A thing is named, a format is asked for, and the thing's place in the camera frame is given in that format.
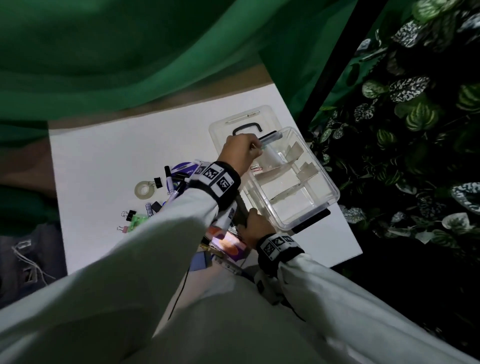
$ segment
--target black metal frame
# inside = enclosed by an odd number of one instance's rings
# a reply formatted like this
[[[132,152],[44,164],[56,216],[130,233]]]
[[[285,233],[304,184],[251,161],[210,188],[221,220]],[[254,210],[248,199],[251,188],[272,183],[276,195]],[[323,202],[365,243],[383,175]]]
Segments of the black metal frame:
[[[359,44],[365,39],[373,23],[380,15],[388,0],[358,0],[345,28],[338,38],[328,61],[310,93],[296,123],[302,133],[308,127],[328,94],[352,59]]]

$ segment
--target white jacket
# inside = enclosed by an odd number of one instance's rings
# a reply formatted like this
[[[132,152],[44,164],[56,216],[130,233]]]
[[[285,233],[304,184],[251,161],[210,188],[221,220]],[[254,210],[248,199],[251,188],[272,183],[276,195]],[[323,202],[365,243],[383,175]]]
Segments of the white jacket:
[[[278,268],[304,321],[229,275],[152,337],[217,209],[189,189],[107,256],[1,310],[0,363],[478,363],[307,254]]]

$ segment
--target clear plastic box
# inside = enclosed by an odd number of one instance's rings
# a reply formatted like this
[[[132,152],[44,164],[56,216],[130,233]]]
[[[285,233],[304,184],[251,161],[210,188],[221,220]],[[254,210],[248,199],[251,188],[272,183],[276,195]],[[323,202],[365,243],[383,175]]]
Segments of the clear plastic box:
[[[213,123],[210,134],[218,152],[233,131],[254,132],[262,140],[263,154],[242,187],[262,215],[288,231],[337,202],[340,192],[297,130],[277,126],[272,109],[262,106]]]

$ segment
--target black wristband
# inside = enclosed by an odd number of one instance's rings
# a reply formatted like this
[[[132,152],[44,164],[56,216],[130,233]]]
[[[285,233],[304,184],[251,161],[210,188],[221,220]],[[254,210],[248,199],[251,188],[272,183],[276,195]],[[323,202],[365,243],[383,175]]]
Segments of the black wristband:
[[[276,277],[278,264],[304,253],[295,240],[286,234],[268,234],[257,243],[258,265],[269,276]]]
[[[227,209],[237,196],[240,176],[228,163],[202,163],[190,177],[189,188],[204,190],[218,203],[220,211]]]

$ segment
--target white table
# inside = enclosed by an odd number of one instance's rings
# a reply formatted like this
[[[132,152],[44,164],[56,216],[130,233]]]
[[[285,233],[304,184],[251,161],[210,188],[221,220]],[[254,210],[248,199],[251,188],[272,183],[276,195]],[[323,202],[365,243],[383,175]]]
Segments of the white table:
[[[116,230],[128,225],[122,211],[145,213],[146,202],[166,200],[165,187],[149,200],[136,198],[133,189],[139,181],[161,177],[165,185],[165,165],[216,160],[209,125],[261,105],[270,105],[282,126],[296,127],[271,84],[140,117],[50,130],[68,273],[95,262],[123,238]],[[295,235],[301,247],[327,267],[362,253],[338,205],[330,211]]]

